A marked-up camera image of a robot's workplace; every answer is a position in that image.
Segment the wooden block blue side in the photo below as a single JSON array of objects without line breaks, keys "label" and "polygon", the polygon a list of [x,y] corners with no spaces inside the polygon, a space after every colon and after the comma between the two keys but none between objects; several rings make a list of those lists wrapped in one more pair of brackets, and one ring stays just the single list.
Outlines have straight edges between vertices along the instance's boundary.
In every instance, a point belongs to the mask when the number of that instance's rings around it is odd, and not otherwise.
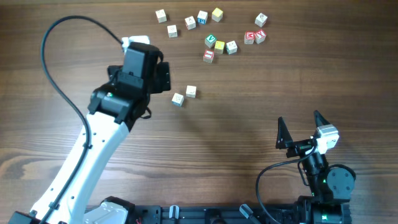
[{"label": "wooden block blue side", "polygon": [[172,97],[172,104],[182,107],[183,105],[183,101],[184,101],[184,96],[179,94],[179,93],[174,93],[173,97]]}]

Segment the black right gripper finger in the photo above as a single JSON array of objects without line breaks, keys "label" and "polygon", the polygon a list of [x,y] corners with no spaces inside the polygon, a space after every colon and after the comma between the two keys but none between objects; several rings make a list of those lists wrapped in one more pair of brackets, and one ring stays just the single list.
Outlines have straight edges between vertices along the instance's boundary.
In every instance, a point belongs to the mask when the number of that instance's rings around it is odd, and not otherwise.
[{"label": "black right gripper finger", "polygon": [[293,146],[293,139],[287,129],[283,117],[278,118],[276,149],[287,149]]},{"label": "black right gripper finger", "polygon": [[315,110],[313,112],[313,115],[314,115],[316,127],[326,126],[326,125],[330,124],[330,122],[327,121],[318,110]]}]

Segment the yellow letter K block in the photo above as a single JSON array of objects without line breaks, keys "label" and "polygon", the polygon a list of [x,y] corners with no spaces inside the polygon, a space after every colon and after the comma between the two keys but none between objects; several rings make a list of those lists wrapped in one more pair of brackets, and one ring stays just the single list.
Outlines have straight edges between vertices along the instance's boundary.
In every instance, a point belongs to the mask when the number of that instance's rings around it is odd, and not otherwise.
[{"label": "yellow letter K block", "polygon": [[225,42],[217,40],[215,42],[214,52],[216,54],[223,54],[225,47]]}]

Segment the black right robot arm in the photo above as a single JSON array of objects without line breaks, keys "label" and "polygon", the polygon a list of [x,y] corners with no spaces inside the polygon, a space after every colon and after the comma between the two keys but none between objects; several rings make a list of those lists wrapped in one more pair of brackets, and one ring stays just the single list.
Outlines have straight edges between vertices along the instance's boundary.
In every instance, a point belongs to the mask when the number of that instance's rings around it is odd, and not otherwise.
[{"label": "black right robot arm", "polygon": [[286,156],[299,157],[299,173],[312,196],[300,196],[295,202],[296,223],[352,223],[349,201],[356,173],[342,165],[330,165],[326,152],[336,146],[339,132],[319,111],[314,111],[316,130],[309,139],[294,141],[283,118],[278,118],[275,147],[286,149]]}]

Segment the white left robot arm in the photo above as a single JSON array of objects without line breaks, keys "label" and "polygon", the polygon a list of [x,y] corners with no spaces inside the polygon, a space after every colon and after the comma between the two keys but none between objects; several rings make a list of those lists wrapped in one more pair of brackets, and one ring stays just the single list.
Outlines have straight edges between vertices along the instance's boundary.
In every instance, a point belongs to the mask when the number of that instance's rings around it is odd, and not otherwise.
[{"label": "white left robot arm", "polygon": [[62,168],[29,213],[10,223],[83,223],[94,187],[118,146],[139,119],[152,115],[152,94],[170,90],[169,64],[155,46],[132,42],[123,65],[108,67],[109,82],[90,97],[83,128]]}]

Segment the wooden block hand drawing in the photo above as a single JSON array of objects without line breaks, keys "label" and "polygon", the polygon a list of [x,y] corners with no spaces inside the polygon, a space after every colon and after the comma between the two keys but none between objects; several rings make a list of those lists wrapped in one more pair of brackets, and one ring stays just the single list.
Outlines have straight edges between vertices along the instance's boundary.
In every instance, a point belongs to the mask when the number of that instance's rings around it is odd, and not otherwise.
[{"label": "wooden block hand drawing", "polygon": [[238,50],[238,46],[234,40],[226,43],[226,51],[229,55],[235,54],[237,52],[237,50]]}]

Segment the wooden block red side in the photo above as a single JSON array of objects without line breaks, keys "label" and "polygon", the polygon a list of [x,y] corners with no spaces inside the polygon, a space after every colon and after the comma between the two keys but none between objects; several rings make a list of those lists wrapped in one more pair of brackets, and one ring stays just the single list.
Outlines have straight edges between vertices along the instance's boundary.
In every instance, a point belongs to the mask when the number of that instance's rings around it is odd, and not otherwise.
[{"label": "wooden block red side", "polygon": [[196,88],[196,86],[187,85],[186,97],[195,98],[196,95],[197,95],[197,88]]}]

